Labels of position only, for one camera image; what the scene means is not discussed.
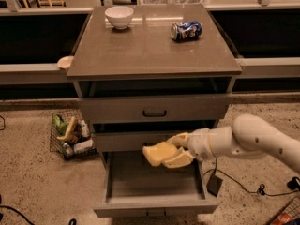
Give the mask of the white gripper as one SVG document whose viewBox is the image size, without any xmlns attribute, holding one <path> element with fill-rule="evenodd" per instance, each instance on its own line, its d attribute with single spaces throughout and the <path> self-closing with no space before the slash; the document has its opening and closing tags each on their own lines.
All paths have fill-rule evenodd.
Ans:
<svg viewBox="0 0 300 225">
<path fill-rule="evenodd" d="M 187 132 L 176 134 L 169 138 L 167 143 L 180 147 L 173 156 L 162 161 L 162 164 L 169 169 L 185 167 L 194 158 L 203 162 L 215 157 L 211 149 L 210 130 L 208 128 L 197 129 L 190 134 Z"/>
</svg>

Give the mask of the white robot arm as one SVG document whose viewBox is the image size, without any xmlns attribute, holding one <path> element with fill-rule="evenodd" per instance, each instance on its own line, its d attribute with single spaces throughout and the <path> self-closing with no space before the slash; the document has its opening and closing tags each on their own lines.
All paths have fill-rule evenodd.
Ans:
<svg viewBox="0 0 300 225">
<path fill-rule="evenodd" d="M 221 156 L 263 158 L 270 155 L 300 173 L 300 142 L 252 114 L 237 116 L 228 127 L 201 128 L 167 140 L 198 160 Z"/>
</svg>

